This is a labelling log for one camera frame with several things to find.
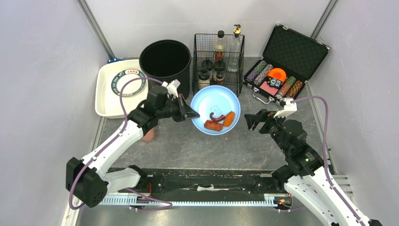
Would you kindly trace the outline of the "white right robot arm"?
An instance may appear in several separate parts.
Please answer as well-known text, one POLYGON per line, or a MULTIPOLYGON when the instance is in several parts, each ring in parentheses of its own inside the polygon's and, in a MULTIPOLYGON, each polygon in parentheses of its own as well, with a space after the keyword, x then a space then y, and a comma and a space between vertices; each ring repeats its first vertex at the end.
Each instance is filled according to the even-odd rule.
POLYGON ((380 226, 363 214, 335 182, 328 164, 306 142, 307 133, 296 120, 275 117, 261 110, 245 114, 249 130, 259 123, 261 134, 269 134, 283 152, 286 165, 272 173, 273 185, 292 194, 325 226, 380 226))

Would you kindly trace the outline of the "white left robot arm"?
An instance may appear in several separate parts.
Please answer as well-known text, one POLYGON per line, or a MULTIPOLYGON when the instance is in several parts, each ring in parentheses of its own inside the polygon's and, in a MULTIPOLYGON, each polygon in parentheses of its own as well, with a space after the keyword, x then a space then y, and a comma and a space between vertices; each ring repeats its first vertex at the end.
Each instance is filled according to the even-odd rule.
POLYGON ((138 167, 109 172, 111 165, 136 141, 143 138, 160 119, 172 118, 175 122, 199 118, 178 94, 163 86, 155 86, 126 117, 121 126, 97 149, 81 159, 72 157, 66 164, 66 189, 70 192, 69 205, 73 210, 76 197, 84 205, 97 206, 109 193, 129 189, 139 184, 145 176, 138 167))

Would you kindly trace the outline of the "sauce bottle red label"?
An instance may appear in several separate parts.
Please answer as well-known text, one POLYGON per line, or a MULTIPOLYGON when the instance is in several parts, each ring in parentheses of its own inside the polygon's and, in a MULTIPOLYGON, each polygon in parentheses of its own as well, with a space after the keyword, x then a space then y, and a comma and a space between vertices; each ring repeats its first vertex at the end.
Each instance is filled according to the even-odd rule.
POLYGON ((224 35, 225 35, 225 33, 223 30, 219 30, 217 33, 217 39, 213 46, 215 62, 221 60, 224 57, 224 53, 225 53, 225 49, 226 49, 224 35))

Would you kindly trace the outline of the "clear bottle gold pump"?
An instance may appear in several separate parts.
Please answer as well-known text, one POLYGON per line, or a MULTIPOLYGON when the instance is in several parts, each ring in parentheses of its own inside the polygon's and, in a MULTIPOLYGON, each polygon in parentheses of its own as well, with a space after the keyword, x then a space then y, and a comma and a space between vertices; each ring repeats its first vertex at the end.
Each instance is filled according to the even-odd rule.
POLYGON ((229 45, 229 62, 227 70, 231 73, 236 73, 239 69, 239 58, 241 50, 241 42, 239 36, 241 34, 241 25, 235 24, 236 28, 233 30, 233 38, 229 45))

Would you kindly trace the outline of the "small dark spice jar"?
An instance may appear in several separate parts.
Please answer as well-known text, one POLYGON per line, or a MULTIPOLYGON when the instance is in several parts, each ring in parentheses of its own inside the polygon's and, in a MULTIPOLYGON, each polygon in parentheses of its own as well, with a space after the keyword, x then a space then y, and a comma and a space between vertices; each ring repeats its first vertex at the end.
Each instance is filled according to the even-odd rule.
POLYGON ((223 71, 216 72, 215 78, 216 78, 217 84, 223 84, 223 82, 224 82, 224 72, 223 71))

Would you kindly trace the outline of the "spice jar black lid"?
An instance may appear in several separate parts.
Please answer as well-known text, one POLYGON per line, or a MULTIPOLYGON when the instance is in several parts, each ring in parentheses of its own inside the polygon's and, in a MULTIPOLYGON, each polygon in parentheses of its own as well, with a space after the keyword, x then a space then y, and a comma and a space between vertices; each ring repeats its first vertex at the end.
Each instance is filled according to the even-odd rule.
POLYGON ((210 85, 210 72, 205 68, 199 72, 198 88, 203 89, 210 85))
POLYGON ((205 60, 201 62, 202 71, 206 69, 208 72, 212 72, 213 68, 214 68, 214 62, 212 61, 212 59, 207 57, 205 60))
POLYGON ((226 63, 223 58, 219 59, 218 61, 215 61, 213 71, 214 75, 216 76, 217 74, 224 74, 224 71, 226 69, 226 63))

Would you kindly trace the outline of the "blue plate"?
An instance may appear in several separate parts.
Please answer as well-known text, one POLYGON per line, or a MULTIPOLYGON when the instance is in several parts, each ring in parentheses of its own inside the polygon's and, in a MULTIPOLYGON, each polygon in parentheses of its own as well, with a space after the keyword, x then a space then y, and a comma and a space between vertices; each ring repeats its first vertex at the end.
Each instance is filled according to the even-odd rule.
POLYGON ((201 132, 218 136, 231 131, 239 121, 241 104, 238 97, 228 88, 220 85, 211 85, 198 91, 192 98, 190 107, 200 114, 199 118, 192 119, 193 125, 201 132), (204 128, 204 123, 211 120, 209 115, 215 117, 226 116, 229 112, 235 112, 235 118, 231 126, 224 127, 221 131, 213 131, 204 128))

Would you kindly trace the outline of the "pink handled cream mug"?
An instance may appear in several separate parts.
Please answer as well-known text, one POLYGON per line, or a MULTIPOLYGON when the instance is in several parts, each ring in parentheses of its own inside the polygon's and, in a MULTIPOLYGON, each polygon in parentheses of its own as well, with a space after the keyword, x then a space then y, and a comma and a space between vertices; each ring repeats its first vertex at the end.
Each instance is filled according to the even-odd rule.
POLYGON ((143 136, 143 140, 146 142, 150 142, 154 139, 155 137, 155 130, 154 128, 152 128, 151 130, 149 130, 144 136, 143 136))

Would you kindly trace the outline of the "white patterned rim plate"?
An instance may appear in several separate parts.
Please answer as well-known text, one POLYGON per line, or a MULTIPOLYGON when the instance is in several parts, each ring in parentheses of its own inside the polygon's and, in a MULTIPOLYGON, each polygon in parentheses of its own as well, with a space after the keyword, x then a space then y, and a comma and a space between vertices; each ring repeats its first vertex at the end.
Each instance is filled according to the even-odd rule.
POLYGON ((111 81, 114 94, 132 97, 141 93, 147 87, 146 76, 138 69, 126 69, 119 72, 111 81))

